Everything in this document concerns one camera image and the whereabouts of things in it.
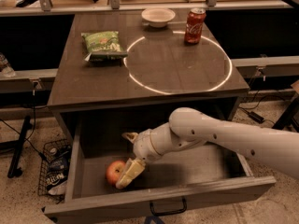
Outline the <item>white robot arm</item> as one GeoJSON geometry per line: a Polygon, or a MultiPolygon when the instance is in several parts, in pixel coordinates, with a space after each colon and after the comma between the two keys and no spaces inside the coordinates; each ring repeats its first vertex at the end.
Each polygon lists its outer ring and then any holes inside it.
{"type": "Polygon", "coordinates": [[[175,109],[168,122],[142,133],[124,133],[134,157],[125,164],[118,189],[126,188],[145,167],[163,155],[206,142],[252,158],[293,178],[299,178],[299,133],[214,119],[188,107],[175,109]]]}

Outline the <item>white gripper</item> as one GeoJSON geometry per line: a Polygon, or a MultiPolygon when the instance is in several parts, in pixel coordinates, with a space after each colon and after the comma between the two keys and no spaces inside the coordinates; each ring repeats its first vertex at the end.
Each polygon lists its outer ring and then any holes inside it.
{"type": "Polygon", "coordinates": [[[162,157],[153,147],[150,129],[142,133],[123,133],[121,136],[133,143],[133,152],[137,159],[129,159],[125,163],[120,178],[116,183],[117,189],[126,188],[145,170],[146,164],[157,161],[162,157]]]}

